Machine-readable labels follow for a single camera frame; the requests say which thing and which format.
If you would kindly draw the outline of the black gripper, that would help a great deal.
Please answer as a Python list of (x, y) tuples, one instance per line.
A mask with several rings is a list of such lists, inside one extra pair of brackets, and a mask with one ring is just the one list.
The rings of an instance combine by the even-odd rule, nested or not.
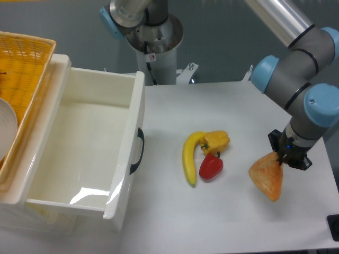
[(268, 134), (272, 150), (277, 153), (279, 165), (286, 164), (291, 168), (307, 170), (312, 162), (307, 157), (309, 148), (294, 144), (293, 137), (287, 137), (286, 132), (273, 130)]

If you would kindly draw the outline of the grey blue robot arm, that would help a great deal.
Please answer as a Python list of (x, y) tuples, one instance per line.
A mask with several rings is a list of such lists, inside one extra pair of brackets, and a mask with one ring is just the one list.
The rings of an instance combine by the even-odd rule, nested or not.
[[(283, 60), (267, 56), (251, 69), (252, 84), (291, 115), (282, 132), (269, 141), (278, 162), (306, 170), (308, 151), (338, 121), (338, 88), (310, 83), (338, 58), (338, 31), (318, 28), (291, 1), (247, 1), (249, 8), (290, 50)], [(185, 84), (192, 74), (176, 72), (181, 22), (167, 1), (111, 1), (100, 18), (116, 39), (126, 38), (148, 85)]]

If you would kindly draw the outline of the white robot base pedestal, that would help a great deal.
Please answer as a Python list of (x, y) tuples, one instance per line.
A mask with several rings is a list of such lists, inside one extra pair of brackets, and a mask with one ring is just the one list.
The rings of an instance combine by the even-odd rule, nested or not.
[(182, 39), (182, 23), (172, 14), (159, 26), (142, 25), (127, 35), (146, 85), (176, 84), (177, 48)]

